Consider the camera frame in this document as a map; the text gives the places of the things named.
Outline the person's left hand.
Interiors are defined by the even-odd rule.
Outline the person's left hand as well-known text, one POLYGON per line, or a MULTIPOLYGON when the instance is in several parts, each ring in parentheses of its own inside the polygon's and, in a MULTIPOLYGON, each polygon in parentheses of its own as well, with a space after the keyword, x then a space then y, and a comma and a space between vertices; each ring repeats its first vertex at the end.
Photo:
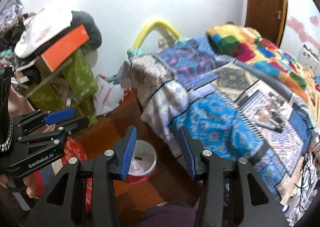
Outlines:
MULTIPOLYGON (((9 178, 5 174, 2 174, 0 176, 0 182, 3 187, 8 188, 7 183, 9 182, 9 178)), ((23 178, 23 183, 27 187, 26 194, 30 198, 39 199, 39 196, 37 195, 35 175, 31 174, 31 175, 23 178)))

